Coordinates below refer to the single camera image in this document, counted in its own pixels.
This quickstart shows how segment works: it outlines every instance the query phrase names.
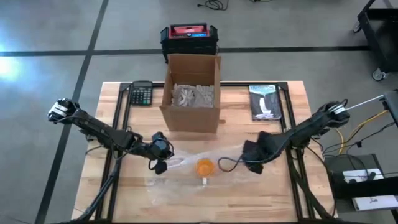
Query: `orange object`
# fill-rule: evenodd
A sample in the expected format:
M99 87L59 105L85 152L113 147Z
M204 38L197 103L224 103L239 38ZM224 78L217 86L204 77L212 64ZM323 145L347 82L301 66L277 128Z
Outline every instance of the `orange object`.
M200 177L208 177L214 173L215 166L209 159L199 159L195 168Z

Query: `calculator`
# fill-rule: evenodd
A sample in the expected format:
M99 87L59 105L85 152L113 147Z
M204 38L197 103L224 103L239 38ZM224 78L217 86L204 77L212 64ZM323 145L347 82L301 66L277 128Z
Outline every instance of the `calculator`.
M134 81L132 83L131 104L149 106L152 104L152 82Z

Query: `cart wheel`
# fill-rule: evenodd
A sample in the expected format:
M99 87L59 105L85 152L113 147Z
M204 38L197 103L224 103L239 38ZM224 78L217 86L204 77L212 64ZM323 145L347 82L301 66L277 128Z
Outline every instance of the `cart wheel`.
M355 26L354 26L354 28L353 28L353 32L354 32L354 34L356 34L357 32L359 32L359 31L361 31L362 30L362 27L361 27L361 24L356 24Z
M379 82L379 81L381 81L381 80L387 78L387 74L386 74L385 72L382 72L382 71L380 70L380 68L377 68L377 69L373 72L372 78L373 78L375 81L378 81L378 82Z

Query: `book cover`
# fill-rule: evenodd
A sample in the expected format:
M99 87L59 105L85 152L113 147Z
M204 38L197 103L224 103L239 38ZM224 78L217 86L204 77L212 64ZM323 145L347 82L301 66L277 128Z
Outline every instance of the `book cover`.
M276 85L250 85L249 94L254 121L281 119L282 112Z

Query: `calculator keypad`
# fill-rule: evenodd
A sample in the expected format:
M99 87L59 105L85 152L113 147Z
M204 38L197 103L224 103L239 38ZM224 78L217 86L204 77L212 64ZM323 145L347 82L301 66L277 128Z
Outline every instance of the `calculator keypad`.
M132 91L132 105L151 105L152 89L151 88L135 88Z

